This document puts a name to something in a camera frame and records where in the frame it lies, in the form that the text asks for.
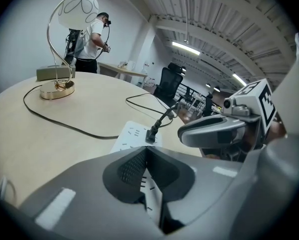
fluorescent light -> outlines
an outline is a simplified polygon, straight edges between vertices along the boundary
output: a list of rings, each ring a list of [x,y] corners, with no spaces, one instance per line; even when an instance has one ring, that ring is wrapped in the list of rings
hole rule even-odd
[[[182,48],[182,49],[184,49],[184,50],[186,50],[186,51],[189,51],[189,52],[191,52],[191,53],[193,53],[193,54],[200,55],[200,52],[199,52],[198,50],[194,50],[194,49],[192,49],[192,48],[189,48],[189,47],[187,47],[187,46],[185,46],[185,45],[182,45],[182,44],[180,44],[180,43],[177,43],[177,42],[171,42],[171,43],[172,43],[173,46]]]
[[[246,83],[237,74],[233,74],[233,77],[235,77],[243,86],[246,86]]]

white wall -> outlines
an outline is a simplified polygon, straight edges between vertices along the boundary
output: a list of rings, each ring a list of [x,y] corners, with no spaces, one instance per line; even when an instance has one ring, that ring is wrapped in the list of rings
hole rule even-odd
[[[137,35],[137,41],[134,44],[130,59],[135,62],[135,72],[142,72],[146,60],[149,56],[150,49],[153,40],[156,35],[156,23],[157,17],[153,16],[150,18],[146,26],[142,28],[142,31]],[[136,85],[140,80],[140,77],[133,76],[130,83]]]
[[[0,92],[36,75],[36,69],[54,64],[47,39],[49,17],[61,0],[15,0],[0,19]],[[110,25],[110,53],[98,61],[118,64],[128,60],[145,19],[128,0],[97,0],[100,12],[106,11]],[[69,30],[55,17],[50,36],[53,46],[63,56]],[[107,37],[108,29],[102,38]]]
[[[158,36],[155,36],[153,40],[146,61],[149,64],[149,67],[147,68],[148,76],[155,79],[155,83],[159,85],[162,69],[164,67],[167,68],[172,61],[172,53],[167,50],[166,46],[163,45]]]

light wood tabletop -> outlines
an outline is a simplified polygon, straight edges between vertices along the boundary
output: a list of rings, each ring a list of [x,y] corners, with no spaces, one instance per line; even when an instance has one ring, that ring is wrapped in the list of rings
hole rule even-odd
[[[147,77],[146,74],[142,74],[142,73],[138,73],[138,72],[134,72],[134,71],[130,71],[126,68],[121,68],[121,67],[118,67],[117,65],[115,64],[108,64],[108,63],[102,63],[102,62],[98,62],[98,65],[100,67],[105,67],[107,69],[110,69],[110,70],[113,70],[117,73],[120,73],[120,74],[127,74],[127,75],[130,75],[130,76],[135,76],[135,77],[142,77],[142,78],[145,78]]]
[[[48,118],[100,136],[119,135],[127,121],[151,127],[161,116],[126,103],[127,97],[147,93],[128,82],[85,72],[77,72],[73,81],[75,92],[67,97],[44,100],[37,88],[25,101],[32,110]],[[76,163],[107,155],[116,141],[95,139],[31,114],[23,104],[23,96],[46,82],[36,82],[33,77],[0,94],[0,179],[7,177],[6,200],[16,207]],[[165,111],[150,94],[133,102]],[[159,129],[162,146],[200,157],[198,148],[180,142],[177,131],[182,125],[175,118],[170,125]]]

man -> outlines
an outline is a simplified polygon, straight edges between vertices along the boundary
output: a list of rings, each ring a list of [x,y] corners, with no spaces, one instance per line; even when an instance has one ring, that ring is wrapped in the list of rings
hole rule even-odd
[[[93,23],[86,29],[84,34],[84,48],[76,56],[76,71],[97,73],[97,52],[104,48],[104,52],[109,51],[107,44],[101,39],[102,31],[109,20],[109,15],[106,12],[101,12],[97,15]]]
[[[213,105],[213,95],[211,93],[208,93],[208,95],[206,96],[205,98],[205,108],[204,108],[204,111],[203,111],[203,117],[208,117],[212,114],[212,105]]]

black pants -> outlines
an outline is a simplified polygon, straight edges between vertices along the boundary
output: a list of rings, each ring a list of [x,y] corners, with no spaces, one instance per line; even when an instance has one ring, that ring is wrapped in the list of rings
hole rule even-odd
[[[212,110],[209,110],[209,109],[204,109],[203,113],[202,113],[202,116],[203,117],[209,117],[211,114],[212,114]]]
[[[96,59],[77,58],[75,63],[75,71],[97,74],[98,63]]]

